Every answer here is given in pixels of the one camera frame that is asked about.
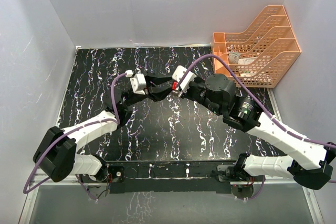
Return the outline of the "metal keyring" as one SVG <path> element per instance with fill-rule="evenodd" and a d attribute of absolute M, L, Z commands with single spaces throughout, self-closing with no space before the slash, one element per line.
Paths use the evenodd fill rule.
<path fill-rule="evenodd" d="M 173 90 L 172 91 L 172 94 L 176 97 L 181 97 L 183 95 L 183 92 L 182 91 L 179 91 L 179 90 Z"/>

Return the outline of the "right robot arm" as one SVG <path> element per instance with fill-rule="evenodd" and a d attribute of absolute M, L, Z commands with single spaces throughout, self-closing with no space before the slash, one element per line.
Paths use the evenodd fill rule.
<path fill-rule="evenodd" d="M 261 138 L 284 152 L 284 156 L 256 156 L 243 153 L 234 166 L 220 172 L 226 179 L 247 180 L 257 176 L 293 179 L 299 185 L 318 190 L 331 182 L 335 147 L 306 140 L 305 136 L 286 127 L 275 116 L 263 110 L 252 97 L 236 94 L 235 84 L 223 74 L 206 80 L 194 73 L 176 77 L 176 88 L 182 97 L 196 101 L 228 126 Z"/>

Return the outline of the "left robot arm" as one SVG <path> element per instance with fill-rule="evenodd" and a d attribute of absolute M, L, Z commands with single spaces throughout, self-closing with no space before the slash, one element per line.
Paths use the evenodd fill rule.
<path fill-rule="evenodd" d="M 69 175 L 89 175 L 96 181 L 108 177 L 104 161 L 92 154 L 79 154 L 79 150 L 101 136 L 123 127 L 130 119 L 130 107 L 145 99 L 162 101 L 176 85 L 162 84 L 177 81 L 172 75 L 134 73 L 127 70 L 113 79 L 104 99 L 104 109 L 98 115 L 71 127 L 51 127 L 33 156 L 34 169 L 42 169 L 54 182 Z"/>

